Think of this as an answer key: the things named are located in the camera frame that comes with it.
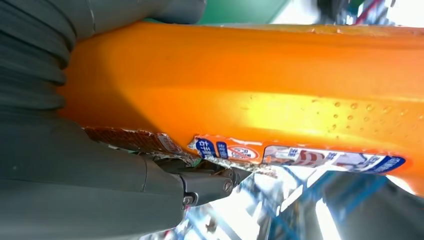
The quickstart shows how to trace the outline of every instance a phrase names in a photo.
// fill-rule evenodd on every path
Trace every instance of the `sticker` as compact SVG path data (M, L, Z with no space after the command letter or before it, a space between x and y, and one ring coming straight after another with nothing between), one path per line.
M219 156L222 159L258 165L310 168L325 166L326 170L354 173L386 174L406 162L400 156L290 147L275 141L252 140L254 139L239 140L232 137L199 135L188 147L196 150L203 158Z
M258 152L246 146L229 146L227 150L229 158L235 160L250 160L259 156Z
M160 143L163 145L163 147L170 153L173 154L179 154L183 151L179 146L177 146L168 135L166 134L157 134L157 139L159 139Z
M216 142L216 148L218 149L219 157L222 159L228 159L227 144L223 141Z
M196 149L199 151L199 154L202 158L205 158L206 156L217 156L215 153L214 143L208 139L197 138Z
M327 165L330 170L381 174L398 168L405 163L405 159L399 156L271 145L264 150L263 163L305 167Z

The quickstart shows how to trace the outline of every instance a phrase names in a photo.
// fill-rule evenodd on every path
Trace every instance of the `orange plastic panel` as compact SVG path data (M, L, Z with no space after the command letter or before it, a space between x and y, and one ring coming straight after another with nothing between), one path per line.
M424 31L137 23L81 42L61 112L82 126L401 156L424 193Z

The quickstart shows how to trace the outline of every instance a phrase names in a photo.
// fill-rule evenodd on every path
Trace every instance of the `screw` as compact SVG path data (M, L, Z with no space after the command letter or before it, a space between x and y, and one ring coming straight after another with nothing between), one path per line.
M189 205L189 204L192 204L194 200L195 200L195 199L194 199L192 196L185 196L185 197L182 199L182 204L184 204L184 205Z
M224 183L224 191L227 193L230 193L231 191L233 191L233 183L230 181L226 181Z

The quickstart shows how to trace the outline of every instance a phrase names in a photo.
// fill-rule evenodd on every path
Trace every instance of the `white sticker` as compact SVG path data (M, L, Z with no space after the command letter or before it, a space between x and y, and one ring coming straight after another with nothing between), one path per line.
M227 151L230 159L250 160L259 157L258 152L246 146L229 146Z
M305 167L327 165L331 170L385 173L401 166L405 159L398 156L271 145L265 148L263 162Z

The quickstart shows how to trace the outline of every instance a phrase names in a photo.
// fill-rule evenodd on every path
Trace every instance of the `gray plastic part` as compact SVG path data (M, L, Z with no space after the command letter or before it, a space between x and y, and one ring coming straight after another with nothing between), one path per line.
M56 87L66 82L61 70L77 39L157 15L159 7L174 14L169 3L0 0L1 240L120 240L181 221L179 177L146 156L91 141L56 114L65 106Z
M182 218L160 194L6 179L0 193L2 240L127 240Z
M223 199L231 194L233 181L221 175L210 175L201 172L182 172L179 174L184 183L186 196L193 196L190 206L200 206L211 201ZM231 184L231 190L226 191L225 183Z

